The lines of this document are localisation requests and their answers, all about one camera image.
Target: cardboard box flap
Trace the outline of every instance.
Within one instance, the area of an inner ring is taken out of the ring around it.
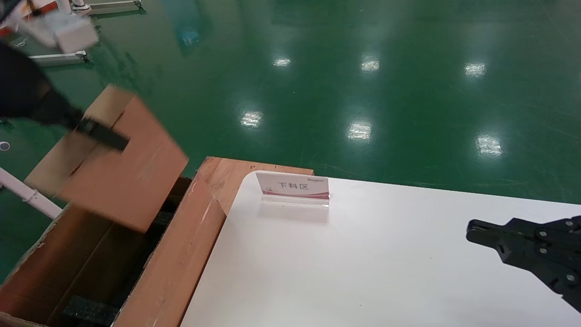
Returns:
[[[93,101],[84,116],[92,117],[106,126],[113,126],[133,97],[129,92],[109,85]],[[67,133],[44,156],[24,183],[46,195],[58,194],[69,176],[96,147],[97,142],[90,137]]]
[[[108,85],[89,106],[85,116],[98,120],[106,126],[113,126],[134,96],[135,94]]]
[[[121,153],[67,133],[24,180],[141,233],[155,219],[188,158],[134,94],[108,86],[87,115],[130,140]]]
[[[0,312],[0,327],[44,327],[30,321],[15,318],[4,312]]]
[[[198,174],[113,327],[177,327],[226,214]]]

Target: floor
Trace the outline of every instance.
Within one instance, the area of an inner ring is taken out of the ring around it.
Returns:
[[[83,108],[109,83],[137,92],[187,175],[214,155],[581,204],[579,16],[578,0],[146,0],[94,18],[91,63],[46,72]],[[62,133],[0,127],[0,166],[23,179]],[[0,280],[48,223],[0,192]]]

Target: white pipe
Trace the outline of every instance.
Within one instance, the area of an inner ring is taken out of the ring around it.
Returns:
[[[22,201],[32,205],[34,208],[45,214],[51,219],[56,219],[61,211],[58,205],[40,194],[37,190],[31,189],[18,180],[18,178],[10,175],[7,171],[0,168],[0,186],[4,186],[17,196],[22,198]]]
[[[65,14],[70,14],[73,11],[71,10],[71,3],[69,0],[56,0],[56,6],[59,10]]]

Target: sign holder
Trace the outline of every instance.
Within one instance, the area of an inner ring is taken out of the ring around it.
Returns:
[[[256,177],[265,202],[329,207],[326,177],[270,172],[256,172]]]

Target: machine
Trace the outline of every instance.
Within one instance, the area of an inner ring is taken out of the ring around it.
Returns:
[[[472,220],[466,238],[530,271],[581,313],[581,216],[543,224],[513,218],[504,226]]]
[[[35,7],[33,0],[20,2],[7,0],[2,17],[2,23],[5,26],[35,39],[47,48],[55,48],[60,52],[30,56],[37,64],[43,66],[88,61],[84,50],[98,41],[95,27],[87,17],[88,15],[141,10],[141,0],[95,4],[87,4],[84,0],[72,0],[72,3],[69,0],[55,0],[55,2],[58,10],[43,14]],[[23,16],[23,12],[27,10],[30,10],[31,14]]]

